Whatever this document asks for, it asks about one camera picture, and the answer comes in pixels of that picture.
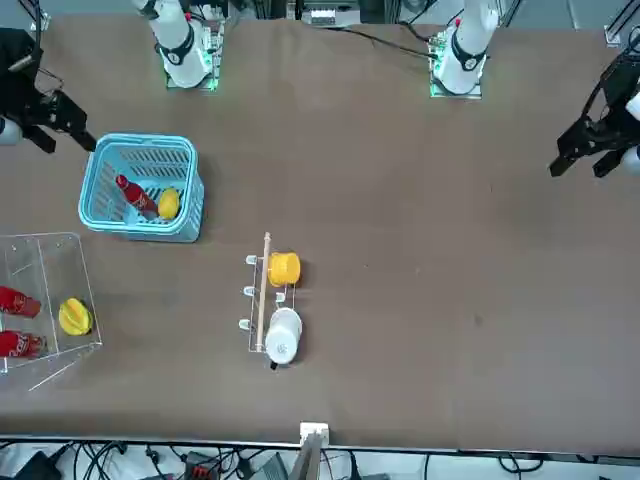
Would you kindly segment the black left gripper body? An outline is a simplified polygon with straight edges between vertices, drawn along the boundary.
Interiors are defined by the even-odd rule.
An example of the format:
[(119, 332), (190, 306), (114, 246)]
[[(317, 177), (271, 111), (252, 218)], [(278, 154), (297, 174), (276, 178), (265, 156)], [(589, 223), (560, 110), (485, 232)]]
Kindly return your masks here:
[(601, 120), (607, 148), (639, 143), (639, 54), (623, 52), (601, 77), (607, 113)]

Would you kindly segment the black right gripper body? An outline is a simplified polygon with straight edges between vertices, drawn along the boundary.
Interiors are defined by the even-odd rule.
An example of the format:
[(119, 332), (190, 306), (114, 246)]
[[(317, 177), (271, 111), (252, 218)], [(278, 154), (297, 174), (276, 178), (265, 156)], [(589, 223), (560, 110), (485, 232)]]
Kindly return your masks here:
[(1, 28), (1, 125), (53, 125), (51, 98), (35, 85), (44, 53), (41, 37), (40, 27), (34, 34)]

